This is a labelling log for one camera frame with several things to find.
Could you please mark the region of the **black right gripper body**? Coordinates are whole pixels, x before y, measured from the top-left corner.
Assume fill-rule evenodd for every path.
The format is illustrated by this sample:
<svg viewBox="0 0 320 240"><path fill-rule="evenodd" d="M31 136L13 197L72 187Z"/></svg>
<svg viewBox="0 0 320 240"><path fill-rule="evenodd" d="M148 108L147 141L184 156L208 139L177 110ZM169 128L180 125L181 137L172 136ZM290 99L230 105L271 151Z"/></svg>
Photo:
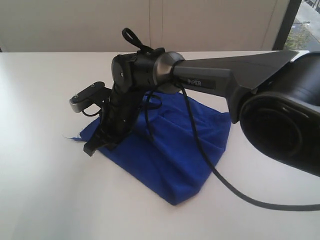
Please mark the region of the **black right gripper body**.
<svg viewBox="0 0 320 240"><path fill-rule="evenodd" d="M137 121L144 95L145 91L140 89L122 91L118 85L113 85L99 126L102 146L115 147L129 135Z"/></svg>

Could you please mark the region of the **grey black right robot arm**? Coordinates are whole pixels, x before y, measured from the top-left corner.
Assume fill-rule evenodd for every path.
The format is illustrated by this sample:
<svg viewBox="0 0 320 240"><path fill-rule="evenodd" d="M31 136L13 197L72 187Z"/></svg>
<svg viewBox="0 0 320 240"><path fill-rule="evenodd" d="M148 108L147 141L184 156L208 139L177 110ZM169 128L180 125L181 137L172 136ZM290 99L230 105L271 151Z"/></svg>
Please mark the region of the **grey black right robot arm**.
<svg viewBox="0 0 320 240"><path fill-rule="evenodd" d="M264 155L320 174L320 54L295 51L186 60L177 52L119 54L100 123L84 145L115 148L132 130L144 95L181 88L222 97L233 123Z"/></svg>

